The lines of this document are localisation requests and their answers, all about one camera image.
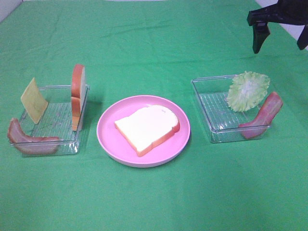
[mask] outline white bread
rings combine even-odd
[[[143,156],[179,131],[180,122],[170,109],[151,105],[115,121],[115,127],[137,156]]]
[[[85,98],[86,74],[85,67],[76,64],[73,70],[71,103],[72,103],[72,129],[77,130],[81,109]]]

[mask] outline green cloth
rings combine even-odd
[[[308,60],[280,25],[252,50],[253,0],[25,1],[0,23],[0,230],[308,230]],[[20,96],[71,83],[75,64],[90,85],[76,155],[22,158],[6,137]],[[213,144],[191,79],[267,74],[284,101],[260,140]],[[174,160],[133,168],[96,137],[101,114],[139,94],[168,98],[191,123]]]

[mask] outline clear plastic container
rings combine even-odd
[[[259,136],[246,139],[242,135],[244,130],[267,130],[270,125],[251,126],[239,128],[239,124],[253,120],[261,108],[263,101],[246,112],[234,112],[229,108],[226,98],[232,79],[236,75],[203,77],[192,80],[192,86],[196,95],[196,104],[199,108],[203,126],[212,143],[247,141],[260,139],[264,132]]]
[[[43,97],[48,101],[48,107],[39,123],[34,124],[26,110],[24,110],[19,119],[19,123],[26,135],[32,137],[57,136],[60,140],[23,143],[11,142],[10,145],[21,151],[22,156],[76,154],[79,151],[84,133],[82,130],[82,124],[90,90],[88,85],[86,85],[85,88],[84,104],[76,131],[72,130],[71,85],[45,86],[39,88],[39,90]],[[33,153],[27,153],[23,152],[24,149],[34,151]],[[46,149],[53,149],[54,152],[47,154],[44,151]]]

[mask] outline yellow cheese slice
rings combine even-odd
[[[34,78],[26,87],[20,99],[32,121],[35,124],[37,124],[42,115],[44,114],[48,102],[44,99],[44,97],[40,93]]]

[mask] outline transparent tray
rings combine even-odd
[[[203,126],[212,143],[247,141],[260,139],[264,132],[252,139],[242,136],[244,130],[259,130],[270,128],[270,125],[251,126],[239,128],[239,124],[253,120],[262,106],[264,100],[255,108],[246,112],[234,112],[228,107],[226,98],[232,79],[236,75],[203,77],[192,80],[192,86],[196,95],[196,104],[199,108]]]
[[[39,123],[34,124],[30,116],[24,110],[19,123],[23,132],[32,137],[57,136],[60,141],[41,141],[10,143],[22,152],[22,156],[43,156],[43,155],[68,155],[76,154],[79,151],[82,141],[82,124],[87,104],[89,85],[85,86],[85,99],[81,110],[81,116],[76,131],[72,130],[72,106],[71,106],[71,85],[45,86],[39,88],[43,97],[48,101],[48,107]],[[25,153],[22,150],[33,149],[41,153]],[[44,150],[53,148],[54,152],[44,153]]]

